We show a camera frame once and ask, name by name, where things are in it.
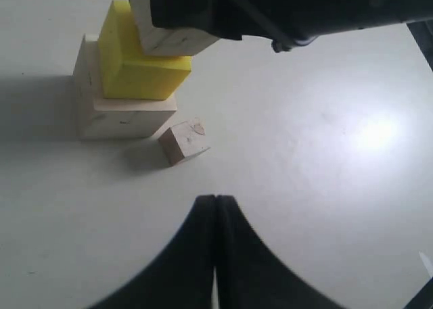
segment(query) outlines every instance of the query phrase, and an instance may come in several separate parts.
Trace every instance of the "black robotic finger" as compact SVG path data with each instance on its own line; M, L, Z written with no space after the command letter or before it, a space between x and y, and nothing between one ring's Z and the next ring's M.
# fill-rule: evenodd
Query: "black robotic finger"
M342 308L272 254L233 197L216 200L216 280L221 309Z
M130 283L91 309L210 309L215 197L197 198L161 254Z

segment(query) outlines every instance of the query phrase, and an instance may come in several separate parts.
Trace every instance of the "large wooden block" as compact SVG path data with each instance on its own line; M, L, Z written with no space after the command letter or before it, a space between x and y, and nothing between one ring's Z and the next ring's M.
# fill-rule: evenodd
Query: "large wooden block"
M194 158L210 149L200 119L174 125L159 142L171 165Z
M146 138L177 110L166 101L106 99L102 94L97 36L85 35L74 69L78 132L83 139Z
M113 1L98 38L105 98L165 100L191 72L190 57L144 55L128 1Z
M166 30L152 24L150 0L129 0L138 27L141 46L147 55L196 55L219 40L203 30Z

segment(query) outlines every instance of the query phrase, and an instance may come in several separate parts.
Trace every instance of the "yellow block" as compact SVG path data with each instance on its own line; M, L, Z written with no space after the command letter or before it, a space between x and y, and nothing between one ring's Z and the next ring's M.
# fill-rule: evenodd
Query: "yellow block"
M105 98L165 100L191 72L191 57L144 55L128 1L113 1L98 38Z

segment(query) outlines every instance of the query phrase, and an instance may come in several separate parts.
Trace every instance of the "white table surface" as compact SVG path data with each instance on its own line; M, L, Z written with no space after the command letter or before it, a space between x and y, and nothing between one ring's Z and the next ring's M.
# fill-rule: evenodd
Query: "white table surface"
M290 268L349 308L402 308L428 281L433 73L405 26L283 54L218 42L169 122L201 117L212 149L167 168L155 139L76 140L70 75L109 4L0 0L2 308L100 300L203 193L235 195Z

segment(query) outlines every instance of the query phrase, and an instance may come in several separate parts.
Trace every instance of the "wooden block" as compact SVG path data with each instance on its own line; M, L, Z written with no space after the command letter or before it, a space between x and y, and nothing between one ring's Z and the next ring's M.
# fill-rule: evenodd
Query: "wooden block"
M105 99L102 95L97 36L85 35L74 69L78 132L83 139L146 138L177 110L166 101Z
M159 138L172 166L204 153L210 147L200 119L172 126Z
M98 38L105 98L165 100L191 72L190 57L144 55L128 1L113 1Z
M141 46L147 55L196 55L219 40L203 30L166 30L152 24L150 0L129 0L138 27Z

